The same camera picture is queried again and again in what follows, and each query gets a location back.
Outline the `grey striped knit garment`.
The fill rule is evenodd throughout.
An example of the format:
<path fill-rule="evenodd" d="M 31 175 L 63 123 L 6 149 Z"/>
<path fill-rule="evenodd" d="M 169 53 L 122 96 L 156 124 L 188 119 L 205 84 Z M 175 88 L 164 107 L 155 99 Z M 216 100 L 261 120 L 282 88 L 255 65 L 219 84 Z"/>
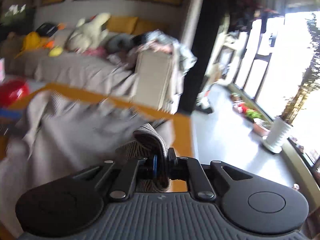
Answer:
<path fill-rule="evenodd" d="M 110 100 L 96 104 L 61 94 L 37 94 L 17 123 L 1 161 L 1 223 L 15 237 L 22 228 L 15 214 L 27 190 L 106 160 L 165 157 L 175 140 L 171 120 L 154 120 Z"/>

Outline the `pile of clothes on box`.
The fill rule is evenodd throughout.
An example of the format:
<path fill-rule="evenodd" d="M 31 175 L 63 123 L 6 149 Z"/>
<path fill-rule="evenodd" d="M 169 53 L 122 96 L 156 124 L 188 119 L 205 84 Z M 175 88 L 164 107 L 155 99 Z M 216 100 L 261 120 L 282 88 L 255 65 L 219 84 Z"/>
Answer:
<path fill-rule="evenodd" d="M 166 35 L 159 29 L 144 34 L 136 35 L 132 42 L 140 51 L 160 51 L 171 56 L 171 74 L 167 88 L 167 97 L 171 100 L 175 95 L 183 93 L 184 77 L 197 62 L 197 57 L 184 44 L 176 38 Z"/>

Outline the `pink bowl on floor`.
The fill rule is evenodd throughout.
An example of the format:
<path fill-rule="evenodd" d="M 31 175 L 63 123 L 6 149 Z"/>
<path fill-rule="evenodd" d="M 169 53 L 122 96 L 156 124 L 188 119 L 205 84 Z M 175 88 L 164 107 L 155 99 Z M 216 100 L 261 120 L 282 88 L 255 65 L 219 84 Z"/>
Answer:
<path fill-rule="evenodd" d="M 254 118 L 253 119 L 253 131 L 261 136 L 267 136 L 271 130 L 271 124 L 264 121 L 263 119 Z"/>

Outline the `small green plant tray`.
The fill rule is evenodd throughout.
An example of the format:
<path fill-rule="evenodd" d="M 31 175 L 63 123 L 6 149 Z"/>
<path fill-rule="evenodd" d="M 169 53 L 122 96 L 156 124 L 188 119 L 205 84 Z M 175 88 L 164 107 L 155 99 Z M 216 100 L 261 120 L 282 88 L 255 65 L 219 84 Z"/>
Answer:
<path fill-rule="evenodd" d="M 250 120 L 263 118 L 263 116 L 259 112 L 257 112 L 254 109 L 250 109 L 250 108 L 246 110 L 245 117 Z"/>

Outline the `white plant pot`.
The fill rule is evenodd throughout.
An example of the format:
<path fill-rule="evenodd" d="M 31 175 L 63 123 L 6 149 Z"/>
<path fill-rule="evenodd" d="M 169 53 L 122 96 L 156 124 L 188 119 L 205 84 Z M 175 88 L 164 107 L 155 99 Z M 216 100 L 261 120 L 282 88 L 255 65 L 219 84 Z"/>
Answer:
<path fill-rule="evenodd" d="M 274 154 L 279 154 L 285 140 L 289 137 L 292 126 L 277 116 L 267 136 L 262 138 L 263 146 Z"/>

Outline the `beige storage box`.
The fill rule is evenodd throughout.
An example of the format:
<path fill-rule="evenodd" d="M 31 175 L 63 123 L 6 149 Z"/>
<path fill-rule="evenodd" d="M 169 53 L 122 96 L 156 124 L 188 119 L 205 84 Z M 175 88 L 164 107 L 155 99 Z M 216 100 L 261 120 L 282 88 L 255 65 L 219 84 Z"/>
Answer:
<path fill-rule="evenodd" d="M 165 96 L 171 75 L 170 54 L 151 49 L 138 53 L 137 85 L 132 102 L 156 110 L 165 107 Z"/>

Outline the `grey covered sofa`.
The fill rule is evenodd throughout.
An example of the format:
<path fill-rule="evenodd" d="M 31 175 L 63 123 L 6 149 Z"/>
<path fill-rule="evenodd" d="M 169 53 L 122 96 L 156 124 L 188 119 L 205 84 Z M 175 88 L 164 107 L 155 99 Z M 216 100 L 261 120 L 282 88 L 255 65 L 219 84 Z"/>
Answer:
<path fill-rule="evenodd" d="M 44 48 L 20 55 L 23 37 L 14 36 L 1 42 L 5 72 L 38 82 L 54 82 L 111 96 L 132 98 L 137 90 L 138 76 L 121 63 L 106 57 L 63 51 L 49 57 Z"/>

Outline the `grey neck pillow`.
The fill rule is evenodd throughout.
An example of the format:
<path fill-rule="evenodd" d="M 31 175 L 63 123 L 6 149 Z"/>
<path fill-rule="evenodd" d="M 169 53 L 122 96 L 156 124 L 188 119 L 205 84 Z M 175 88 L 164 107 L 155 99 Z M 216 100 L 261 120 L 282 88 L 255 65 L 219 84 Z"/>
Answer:
<path fill-rule="evenodd" d="M 114 54 L 121 51 L 129 51 L 134 47 L 134 42 L 129 34 L 117 34 L 110 38 L 105 45 L 107 53 Z"/>

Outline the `yellow lemon plush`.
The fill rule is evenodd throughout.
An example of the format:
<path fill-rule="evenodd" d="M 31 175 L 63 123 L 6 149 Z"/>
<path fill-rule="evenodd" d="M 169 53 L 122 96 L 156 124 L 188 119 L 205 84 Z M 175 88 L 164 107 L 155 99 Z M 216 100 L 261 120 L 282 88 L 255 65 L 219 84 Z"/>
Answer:
<path fill-rule="evenodd" d="M 49 57 L 58 57 L 63 53 L 63 48 L 61 46 L 55 46 L 48 53 Z"/>

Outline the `white plush duck toy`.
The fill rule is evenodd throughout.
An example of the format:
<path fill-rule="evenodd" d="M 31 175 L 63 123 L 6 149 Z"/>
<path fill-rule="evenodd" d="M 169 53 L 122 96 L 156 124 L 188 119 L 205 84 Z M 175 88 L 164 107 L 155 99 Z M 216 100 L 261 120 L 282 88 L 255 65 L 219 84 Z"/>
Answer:
<path fill-rule="evenodd" d="M 67 49 L 76 53 L 97 49 L 108 35 L 106 23 L 110 18 L 110 13 L 103 12 L 88 22 L 85 18 L 80 19 L 66 43 Z"/>

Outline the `red plastic stool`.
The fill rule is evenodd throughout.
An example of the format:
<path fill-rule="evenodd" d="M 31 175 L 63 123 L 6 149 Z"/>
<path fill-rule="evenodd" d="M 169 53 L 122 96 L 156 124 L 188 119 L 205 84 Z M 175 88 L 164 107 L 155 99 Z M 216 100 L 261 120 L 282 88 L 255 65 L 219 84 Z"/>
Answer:
<path fill-rule="evenodd" d="M 8 107 L 17 100 L 28 96 L 30 89 L 26 80 L 8 80 L 1 83 L 0 106 Z"/>

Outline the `yellow sofa cushion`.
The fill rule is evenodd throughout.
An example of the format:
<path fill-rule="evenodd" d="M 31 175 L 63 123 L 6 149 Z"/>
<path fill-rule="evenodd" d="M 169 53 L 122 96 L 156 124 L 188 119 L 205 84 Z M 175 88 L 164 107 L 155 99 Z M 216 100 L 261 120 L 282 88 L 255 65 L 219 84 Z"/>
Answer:
<path fill-rule="evenodd" d="M 107 21 L 106 29 L 114 33 L 132 34 L 137 24 L 138 17 L 111 16 Z"/>

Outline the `tall green bamboo plant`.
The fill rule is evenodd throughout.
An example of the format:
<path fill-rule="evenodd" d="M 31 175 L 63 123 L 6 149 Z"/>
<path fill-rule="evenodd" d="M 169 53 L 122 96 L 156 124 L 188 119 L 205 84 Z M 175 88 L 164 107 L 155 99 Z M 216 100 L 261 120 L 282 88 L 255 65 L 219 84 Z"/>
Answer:
<path fill-rule="evenodd" d="M 317 26 L 317 17 L 314 12 L 306 20 L 306 24 L 311 36 L 312 58 L 310 65 L 304 72 L 297 94 L 289 100 L 280 116 L 290 126 L 292 126 L 299 111 L 303 108 L 310 93 L 319 89 L 319 27 Z"/>

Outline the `yellow plush toy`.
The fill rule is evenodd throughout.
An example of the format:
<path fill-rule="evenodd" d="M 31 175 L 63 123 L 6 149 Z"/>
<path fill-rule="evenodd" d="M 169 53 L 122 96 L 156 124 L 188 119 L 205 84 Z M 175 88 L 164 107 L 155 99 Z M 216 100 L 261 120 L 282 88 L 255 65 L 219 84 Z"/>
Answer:
<path fill-rule="evenodd" d="M 22 48 L 15 58 L 21 56 L 27 51 L 37 50 L 41 48 L 52 49 L 54 47 L 54 40 L 49 37 L 42 37 L 37 32 L 32 31 L 23 38 Z"/>

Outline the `black cap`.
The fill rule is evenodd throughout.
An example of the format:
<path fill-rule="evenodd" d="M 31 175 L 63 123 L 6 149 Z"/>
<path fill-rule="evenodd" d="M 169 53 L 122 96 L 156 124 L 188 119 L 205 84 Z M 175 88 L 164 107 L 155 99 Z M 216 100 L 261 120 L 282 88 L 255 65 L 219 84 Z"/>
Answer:
<path fill-rule="evenodd" d="M 57 31 L 58 27 L 53 23 L 44 23 L 36 29 L 41 37 L 52 37 Z"/>

